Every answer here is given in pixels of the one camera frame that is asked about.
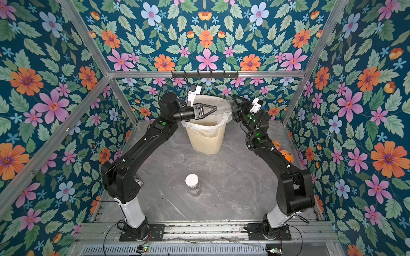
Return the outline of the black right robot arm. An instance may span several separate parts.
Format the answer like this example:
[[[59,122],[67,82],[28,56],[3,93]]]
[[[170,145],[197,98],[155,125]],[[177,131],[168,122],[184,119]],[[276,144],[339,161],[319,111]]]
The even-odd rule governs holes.
[[[273,240],[286,231],[292,217],[314,207],[315,197],[309,172],[287,160],[268,136],[270,118],[268,110],[261,108],[262,104],[258,98],[250,101],[234,95],[231,108],[232,119],[247,129],[247,148],[259,156],[278,179],[277,205],[263,217],[259,229],[249,229]]]

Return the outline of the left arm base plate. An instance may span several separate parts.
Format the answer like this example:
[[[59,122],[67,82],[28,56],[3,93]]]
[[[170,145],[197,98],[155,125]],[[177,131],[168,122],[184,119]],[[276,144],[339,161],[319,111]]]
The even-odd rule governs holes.
[[[117,228],[121,231],[121,242],[158,242],[163,239],[165,225],[142,224],[138,228],[132,228],[125,224],[118,225]]]

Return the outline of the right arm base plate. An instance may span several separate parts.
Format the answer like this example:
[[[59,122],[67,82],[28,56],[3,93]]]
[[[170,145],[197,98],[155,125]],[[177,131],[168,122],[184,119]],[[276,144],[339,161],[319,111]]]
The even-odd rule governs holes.
[[[267,223],[249,223],[243,228],[248,233],[250,241],[290,241],[291,234],[288,225],[272,228]]]

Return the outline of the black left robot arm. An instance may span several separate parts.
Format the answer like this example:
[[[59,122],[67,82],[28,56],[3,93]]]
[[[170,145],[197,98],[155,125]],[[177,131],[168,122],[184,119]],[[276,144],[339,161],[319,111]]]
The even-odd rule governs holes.
[[[124,232],[142,241],[148,236],[148,221],[141,210],[138,193],[141,186],[135,175],[154,151],[178,129],[181,121],[201,120],[217,111],[217,107],[202,103],[186,106],[175,93],[166,93],[159,100],[160,116],[147,128],[145,135],[113,163],[102,166],[104,189],[114,199],[124,215]]]

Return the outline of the jar with white lid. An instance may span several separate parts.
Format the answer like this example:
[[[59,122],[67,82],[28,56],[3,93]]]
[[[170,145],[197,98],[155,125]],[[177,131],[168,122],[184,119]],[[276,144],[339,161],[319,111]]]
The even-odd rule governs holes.
[[[192,196],[199,196],[201,194],[200,180],[196,174],[191,173],[186,176],[185,184]]]

